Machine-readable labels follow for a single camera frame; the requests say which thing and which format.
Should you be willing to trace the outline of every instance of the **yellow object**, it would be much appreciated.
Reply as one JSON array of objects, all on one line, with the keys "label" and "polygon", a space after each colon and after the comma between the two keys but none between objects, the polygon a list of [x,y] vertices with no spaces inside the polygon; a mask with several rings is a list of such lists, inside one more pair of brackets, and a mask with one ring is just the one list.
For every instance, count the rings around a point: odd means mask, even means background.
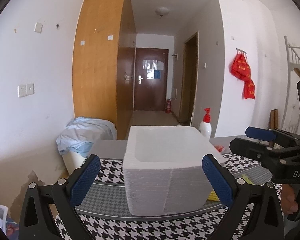
[{"label": "yellow object", "polygon": [[[248,184],[254,185],[246,174],[242,174],[241,178],[244,179]],[[214,190],[212,190],[212,192],[210,193],[208,200],[220,201]]]}]

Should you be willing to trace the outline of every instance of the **red bottle cap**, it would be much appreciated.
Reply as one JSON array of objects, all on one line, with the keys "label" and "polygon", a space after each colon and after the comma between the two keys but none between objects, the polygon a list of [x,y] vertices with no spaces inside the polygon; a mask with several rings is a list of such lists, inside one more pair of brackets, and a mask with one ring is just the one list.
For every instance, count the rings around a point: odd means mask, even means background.
[{"label": "red bottle cap", "polygon": [[211,118],[210,118],[210,108],[206,108],[205,111],[207,112],[206,115],[203,118],[204,122],[210,122]]}]

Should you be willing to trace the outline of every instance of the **blue gripper pad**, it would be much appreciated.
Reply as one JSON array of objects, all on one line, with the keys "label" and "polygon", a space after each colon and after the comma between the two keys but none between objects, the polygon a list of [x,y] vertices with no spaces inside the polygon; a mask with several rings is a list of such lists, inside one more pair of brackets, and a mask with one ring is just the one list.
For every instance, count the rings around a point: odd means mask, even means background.
[{"label": "blue gripper pad", "polygon": [[101,163],[98,156],[95,155],[92,161],[87,163],[88,160],[86,160],[85,164],[81,168],[77,169],[78,171],[84,169],[84,171],[81,173],[77,181],[74,182],[73,186],[70,189],[69,202],[73,208],[82,204],[92,183],[94,182],[100,171]]},{"label": "blue gripper pad", "polygon": [[271,130],[265,130],[260,128],[248,127],[246,129],[246,136],[261,141],[271,142],[277,138],[277,136]]},{"label": "blue gripper pad", "polygon": [[202,169],[216,192],[221,203],[231,207],[234,202],[234,192],[219,169],[223,169],[213,155],[208,154],[202,159]]}]

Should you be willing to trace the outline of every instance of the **fire extinguisher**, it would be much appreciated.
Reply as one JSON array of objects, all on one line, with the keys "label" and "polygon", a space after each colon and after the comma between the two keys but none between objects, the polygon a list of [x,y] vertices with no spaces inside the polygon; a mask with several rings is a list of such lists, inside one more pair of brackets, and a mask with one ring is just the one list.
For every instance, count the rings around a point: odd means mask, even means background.
[{"label": "fire extinguisher", "polygon": [[170,114],[170,113],[171,113],[171,99],[168,99],[168,100],[167,100],[166,113],[167,113],[167,114]]}]

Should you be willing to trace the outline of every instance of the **white switch plate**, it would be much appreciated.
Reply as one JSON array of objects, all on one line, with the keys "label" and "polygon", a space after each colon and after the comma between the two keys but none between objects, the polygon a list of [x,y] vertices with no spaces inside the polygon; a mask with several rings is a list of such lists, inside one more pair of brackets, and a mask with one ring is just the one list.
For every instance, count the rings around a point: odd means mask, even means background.
[{"label": "white switch plate", "polygon": [[27,84],[26,86],[27,96],[34,94],[34,84]]},{"label": "white switch plate", "polygon": [[35,23],[34,32],[41,33],[42,32],[42,27],[43,27],[42,23]]},{"label": "white switch plate", "polygon": [[27,95],[26,85],[18,85],[18,97],[22,98]]}]

